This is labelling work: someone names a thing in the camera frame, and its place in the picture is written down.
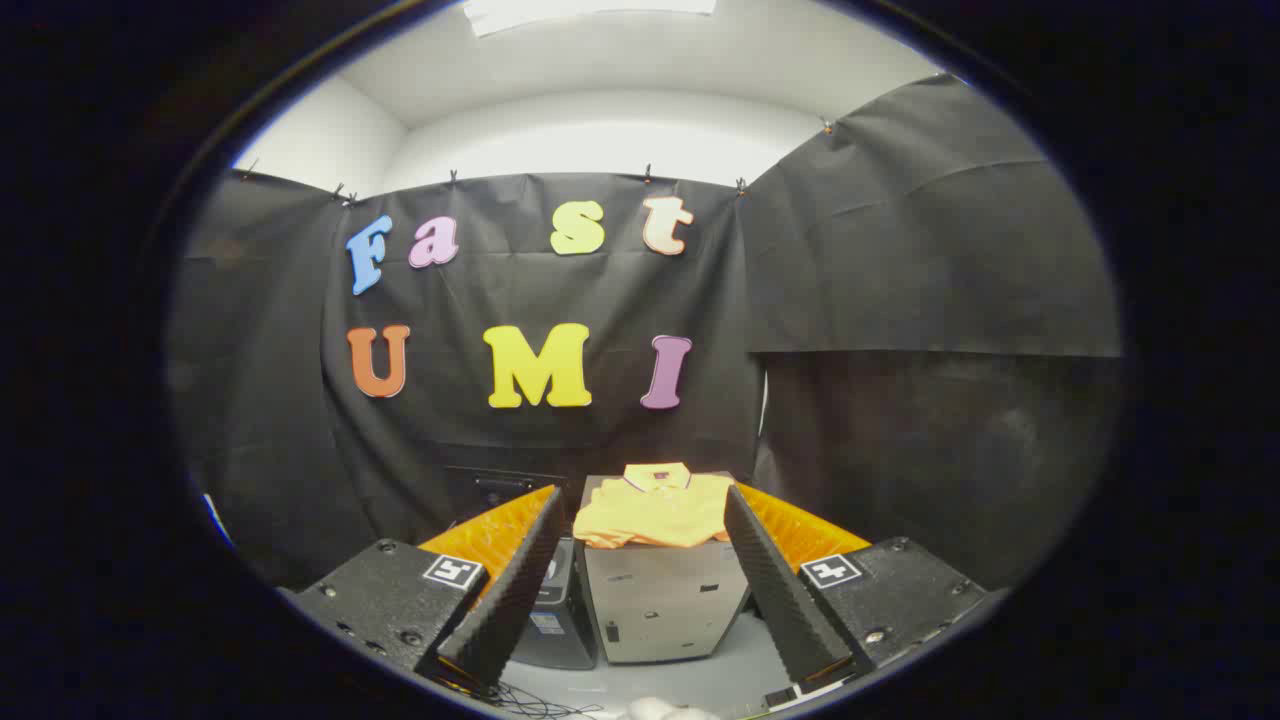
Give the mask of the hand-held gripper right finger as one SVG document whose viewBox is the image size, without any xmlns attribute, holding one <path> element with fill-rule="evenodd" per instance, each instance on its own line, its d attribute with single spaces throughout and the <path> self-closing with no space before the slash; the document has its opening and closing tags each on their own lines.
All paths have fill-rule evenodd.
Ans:
<svg viewBox="0 0 1280 720">
<path fill-rule="evenodd" d="M 724 529 L 788 676 L 769 706 L 883 676 L 988 609 L 986 588 L 914 539 L 872 543 L 741 483 Z"/>
</svg>

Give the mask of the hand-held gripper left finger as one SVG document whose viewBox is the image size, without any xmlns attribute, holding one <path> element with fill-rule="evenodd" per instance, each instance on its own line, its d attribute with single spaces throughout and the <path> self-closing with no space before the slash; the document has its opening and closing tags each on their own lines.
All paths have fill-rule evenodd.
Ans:
<svg viewBox="0 0 1280 720">
<path fill-rule="evenodd" d="M 547 486 L 435 538 L 379 539 L 285 598 L 374 662 L 452 691 L 494 691 L 564 520 Z"/>
</svg>

